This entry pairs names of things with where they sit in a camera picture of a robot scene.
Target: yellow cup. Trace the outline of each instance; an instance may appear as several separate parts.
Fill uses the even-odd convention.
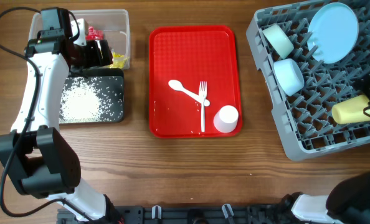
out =
[[[364,114],[368,107],[369,98],[365,95],[357,96],[338,103],[332,107],[332,116],[338,124],[349,124],[363,121],[370,121],[370,117]]]

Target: wooden table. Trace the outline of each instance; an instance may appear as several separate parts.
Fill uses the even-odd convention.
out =
[[[270,110],[264,77],[257,71],[246,29],[257,9],[282,1],[142,1],[0,4],[37,9],[126,9],[130,15],[131,68],[125,71],[126,118],[116,124],[62,126],[78,154],[82,177],[115,205],[247,205],[275,203],[285,194],[328,194],[340,181],[370,170],[370,145],[303,162],[289,160]],[[33,13],[13,12],[1,20],[0,42],[23,52]],[[235,33],[244,125],[240,134],[220,139],[154,137],[148,128],[148,36],[157,27],[225,24]],[[21,105],[26,63],[0,50],[0,134],[7,134]],[[44,200],[21,196],[10,182],[7,206],[25,212]],[[15,220],[0,209],[0,223],[55,223],[53,205]]]

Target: plastic fork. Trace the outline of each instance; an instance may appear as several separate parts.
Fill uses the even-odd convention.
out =
[[[205,122],[204,122],[204,101],[207,97],[207,82],[201,81],[199,86],[199,96],[202,98],[202,117],[201,117],[201,123],[202,123],[202,132],[205,130]]]

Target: white spoon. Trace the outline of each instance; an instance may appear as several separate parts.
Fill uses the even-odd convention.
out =
[[[193,92],[185,89],[180,81],[178,81],[178,80],[170,80],[168,82],[168,85],[173,90],[182,91],[182,92],[186,93],[188,96],[192,97],[197,102],[202,103],[202,98],[199,95],[197,95],[197,94],[195,94],[195,93],[193,93]],[[210,101],[209,100],[204,100],[204,106],[209,106],[209,105],[210,105]]]

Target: dish rack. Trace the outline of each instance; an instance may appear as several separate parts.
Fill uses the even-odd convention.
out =
[[[347,4],[358,17],[359,37],[354,49],[334,64],[316,61],[308,50],[308,26],[316,12],[332,2]],[[273,63],[282,58],[262,31],[278,24],[294,44],[288,56],[303,72],[305,86],[286,96],[278,85]],[[301,161],[370,143],[370,121],[337,124],[333,105],[361,93],[352,84],[370,72],[370,0],[314,0],[258,10],[246,32],[257,69],[261,70],[272,99],[272,116],[287,157]]]

